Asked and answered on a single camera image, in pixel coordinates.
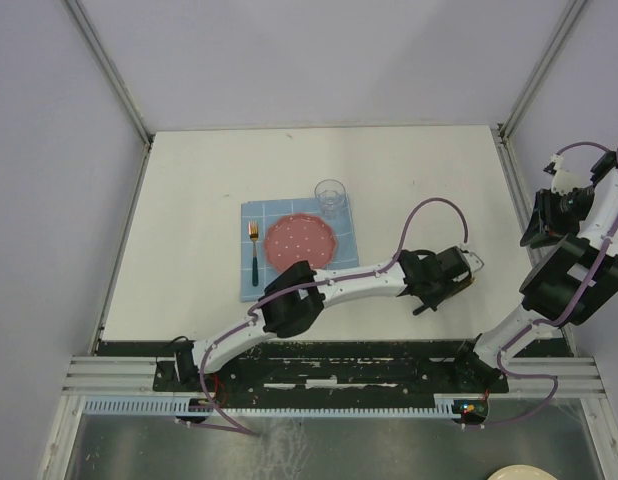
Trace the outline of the green handled gold knife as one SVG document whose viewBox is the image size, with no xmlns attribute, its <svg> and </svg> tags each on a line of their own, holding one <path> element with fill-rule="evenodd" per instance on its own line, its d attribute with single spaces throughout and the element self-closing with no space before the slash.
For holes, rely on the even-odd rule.
<svg viewBox="0 0 618 480">
<path fill-rule="evenodd" d="M 460 287 L 461 289 L 466 289 L 469 286 L 471 286 L 476 280 L 476 277 L 473 274 L 468 274 L 461 282 L 460 282 Z"/>
</svg>

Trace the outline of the clear plastic cup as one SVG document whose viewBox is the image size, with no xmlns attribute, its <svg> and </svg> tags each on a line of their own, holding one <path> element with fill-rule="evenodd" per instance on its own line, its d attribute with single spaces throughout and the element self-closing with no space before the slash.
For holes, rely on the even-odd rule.
<svg viewBox="0 0 618 480">
<path fill-rule="evenodd" d="M 345 186 L 335 179 L 320 181 L 314 188 L 314 196 L 327 219 L 335 219 L 346 206 Z"/>
</svg>

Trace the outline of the pink dotted plate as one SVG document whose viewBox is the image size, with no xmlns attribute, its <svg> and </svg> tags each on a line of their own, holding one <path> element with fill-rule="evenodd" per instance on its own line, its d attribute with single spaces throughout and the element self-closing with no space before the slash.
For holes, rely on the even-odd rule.
<svg viewBox="0 0 618 480">
<path fill-rule="evenodd" d="M 279 273 L 300 261 L 322 269 L 334 258 L 337 239 L 322 218 L 308 213 L 280 217 L 267 230 L 263 242 L 265 259 Z"/>
</svg>

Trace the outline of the green handled gold fork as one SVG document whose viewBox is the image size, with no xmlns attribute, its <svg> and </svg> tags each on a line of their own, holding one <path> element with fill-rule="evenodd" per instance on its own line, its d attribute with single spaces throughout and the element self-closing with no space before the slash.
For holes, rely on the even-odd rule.
<svg viewBox="0 0 618 480">
<path fill-rule="evenodd" d="M 256 220 L 248 221 L 248 235 L 252 242 L 252 275 L 251 282 L 254 287 L 259 285 L 259 265 L 257 242 L 259 240 L 259 226 Z"/>
</svg>

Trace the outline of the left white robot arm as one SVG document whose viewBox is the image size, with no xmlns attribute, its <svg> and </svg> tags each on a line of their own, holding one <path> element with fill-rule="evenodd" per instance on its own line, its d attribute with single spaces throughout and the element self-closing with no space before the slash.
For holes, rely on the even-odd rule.
<svg viewBox="0 0 618 480">
<path fill-rule="evenodd" d="M 466 289 L 484 262 L 475 253 L 450 247 L 440 253 L 400 250 L 386 262 L 342 270 L 314 270 L 300 261 L 280 274 L 243 319 L 221 333 L 176 350 L 175 376 L 190 390 L 204 387 L 210 374 L 256 345 L 305 333 L 324 310 L 373 297 L 411 296 L 416 315 L 435 311 Z"/>
</svg>

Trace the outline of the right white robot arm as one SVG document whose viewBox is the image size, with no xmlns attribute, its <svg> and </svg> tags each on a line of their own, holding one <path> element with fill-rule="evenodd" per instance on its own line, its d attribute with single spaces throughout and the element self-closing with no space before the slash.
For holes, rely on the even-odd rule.
<svg viewBox="0 0 618 480">
<path fill-rule="evenodd" d="M 520 287 L 521 304 L 463 347 L 447 368 L 456 389 L 489 388 L 539 336 L 581 325 L 618 292 L 618 147 L 605 150 L 583 181 L 557 152 L 548 188 L 534 197 L 520 244 L 547 249 Z"/>
</svg>

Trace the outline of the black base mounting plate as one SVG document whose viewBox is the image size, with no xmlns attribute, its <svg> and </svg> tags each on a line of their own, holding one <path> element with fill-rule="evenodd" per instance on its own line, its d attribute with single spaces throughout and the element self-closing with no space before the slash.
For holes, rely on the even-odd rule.
<svg viewBox="0 0 618 480">
<path fill-rule="evenodd" d="M 437 394 L 506 393 L 499 371 L 471 371 L 468 341 L 286 341 L 260 344 L 199 375 L 188 343 L 158 363 L 153 389 L 219 395 L 228 408 L 430 406 Z"/>
</svg>

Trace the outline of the cream plate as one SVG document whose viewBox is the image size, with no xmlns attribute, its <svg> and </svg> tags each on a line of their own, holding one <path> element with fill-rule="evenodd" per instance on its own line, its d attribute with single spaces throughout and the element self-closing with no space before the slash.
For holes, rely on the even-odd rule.
<svg viewBox="0 0 618 480">
<path fill-rule="evenodd" d="M 496 470 L 488 480 L 557 480 L 557 478 L 538 467 L 516 464 Z"/>
</svg>

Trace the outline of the right aluminium frame post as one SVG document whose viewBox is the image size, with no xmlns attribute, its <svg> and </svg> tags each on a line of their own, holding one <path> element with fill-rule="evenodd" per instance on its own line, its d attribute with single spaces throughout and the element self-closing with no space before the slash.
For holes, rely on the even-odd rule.
<svg viewBox="0 0 618 480">
<path fill-rule="evenodd" d="M 562 50 L 585 14 L 588 0 L 570 0 L 561 13 L 539 60 L 518 95 L 506 121 L 499 127 L 503 139 L 511 138 L 558 60 Z"/>
</svg>

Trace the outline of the aluminium frame post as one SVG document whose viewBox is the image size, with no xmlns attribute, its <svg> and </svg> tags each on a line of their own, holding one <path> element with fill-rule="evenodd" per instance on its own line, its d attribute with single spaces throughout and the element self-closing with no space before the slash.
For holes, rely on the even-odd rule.
<svg viewBox="0 0 618 480">
<path fill-rule="evenodd" d="M 539 60 L 518 95 L 506 121 L 499 127 L 503 139 L 511 138 L 558 60 L 562 50 L 585 14 L 588 0 L 570 0 L 561 13 Z"/>
<path fill-rule="evenodd" d="M 150 145 L 153 140 L 153 134 L 146 126 L 140 110 L 132 99 L 132 95 L 119 73 L 115 62 L 107 53 L 103 41 L 97 32 L 95 24 L 90 19 L 83 2 L 78 0 L 62 0 L 61 3 L 85 42 L 106 83 L 112 90 L 115 99 L 125 113 L 126 118 L 129 120 L 137 136 L 145 145 Z"/>
</svg>

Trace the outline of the left aluminium frame post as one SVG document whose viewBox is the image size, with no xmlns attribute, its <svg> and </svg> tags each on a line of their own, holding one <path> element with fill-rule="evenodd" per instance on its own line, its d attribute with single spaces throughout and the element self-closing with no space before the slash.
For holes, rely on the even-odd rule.
<svg viewBox="0 0 618 480">
<path fill-rule="evenodd" d="M 125 113 L 126 118 L 129 120 L 137 136 L 145 145 L 150 145 L 153 140 L 153 134 L 146 126 L 140 110 L 132 99 L 132 95 L 119 73 L 115 62 L 107 53 L 103 41 L 97 32 L 95 24 L 90 19 L 83 2 L 78 0 L 62 0 L 61 3 L 85 42 L 106 83 L 112 90 L 115 99 Z"/>
</svg>

